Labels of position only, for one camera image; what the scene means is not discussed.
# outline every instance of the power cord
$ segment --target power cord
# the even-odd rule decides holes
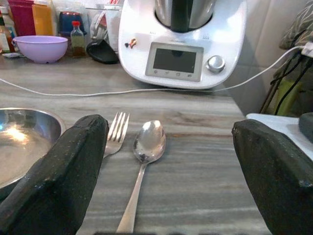
[[[305,47],[303,46],[297,46],[297,47],[293,47],[291,49],[289,49],[288,51],[286,51],[281,57],[279,57],[278,60],[276,60],[271,66],[269,66],[267,69],[263,70],[262,72],[258,73],[257,75],[249,78],[248,80],[246,80],[245,82],[242,82],[240,84],[237,84],[235,86],[232,87],[227,87],[227,88],[223,88],[223,89],[218,89],[218,90],[188,90],[188,89],[172,89],[172,88],[156,88],[156,89],[137,89],[137,90],[128,90],[128,91],[121,91],[121,92],[100,92],[100,93],[93,93],[93,94],[47,94],[47,93],[42,93],[42,92],[38,92],[38,91],[34,91],[31,90],[29,88],[25,88],[19,85],[16,85],[14,83],[8,82],[4,79],[0,78],[0,81],[19,88],[21,90],[27,91],[27,92],[31,92],[34,94],[40,94],[40,95],[45,95],[45,96],[76,96],[76,97],[91,97],[91,96],[99,96],[99,95],[110,95],[110,94],[128,94],[128,93],[136,93],[136,92],[158,92],[158,91],[172,91],[172,92],[201,92],[201,93],[213,93],[213,92],[221,92],[221,91],[226,91],[226,90],[230,90],[230,89],[234,89],[236,87],[242,86],[248,82],[250,82],[251,80],[255,79],[256,77],[260,76],[261,74],[265,73],[266,71],[270,70],[271,68],[273,68],[277,63],[279,63],[286,55],[288,55],[290,52],[294,51],[294,50],[298,50],[298,49],[304,49]]]
[[[303,77],[303,75],[307,72],[307,70],[313,65],[313,59],[310,59],[305,68],[302,70],[302,72],[300,73],[299,77],[297,78],[297,80],[293,83],[293,85],[289,88],[289,90],[284,94],[284,96],[281,98],[281,100],[279,101],[276,111],[275,111],[275,115],[278,114],[280,106],[282,105],[282,103],[284,102],[284,100],[286,99],[286,97],[289,95],[289,93],[294,89],[294,87],[299,83],[299,81],[301,80],[301,78]]]

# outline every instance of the marble countertop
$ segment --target marble countertop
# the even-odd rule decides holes
[[[0,56],[0,78],[57,94],[155,88],[128,76],[121,65],[102,65],[90,58],[39,65]],[[244,116],[228,96],[144,92],[48,97],[0,83],[0,107],[48,110],[59,115],[67,127],[89,114],[101,114],[109,123],[118,111],[131,114],[122,149],[103,161],[78,235],[116,231],[140,167],[132,152],[133,140],[142,124],[153,119],[163,124],[167,147],[163,157],[146,170],[135,232],[270,234],[234,151],[231,129]]]

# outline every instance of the bottle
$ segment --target bottle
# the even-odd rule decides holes
[[[53,36],[52,11],[47,0],[34,0],[32,5],[36,35]]]
[[[85,38],[84,33],[80,30],[80,22],[72,21],[73,30],[70,33],[72,43],[73,57],[85,57]]]
[[[11,34],[4,25],[4,20],[1,11],[0,11],[0,48],[2,50],[2,53],[15,52],[14,46],[12,45]]]
[[[17,34],[15,31],[14,22],[9,16],[8,8],[6,6],[0,6],[0,11],[2,12],[5,27],[10,31],[12,39],[15,38]]]

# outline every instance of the spoon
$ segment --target spoon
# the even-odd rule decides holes
[[[132,195],[118,225],[117,233],[132,233],[134,231],[136,208],[143,174],[147,165],[159,159],[164,150],[165,133],[160,121],[154,120],[143,124],[135,138],[133,149],[135,156],[141,162],[141,167]]]

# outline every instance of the purple bowl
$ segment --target purple bowl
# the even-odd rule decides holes
[[[15,37],[21,53],[35,63],[54,63],[67,50],[67,38],[55,36],[21,36]]]

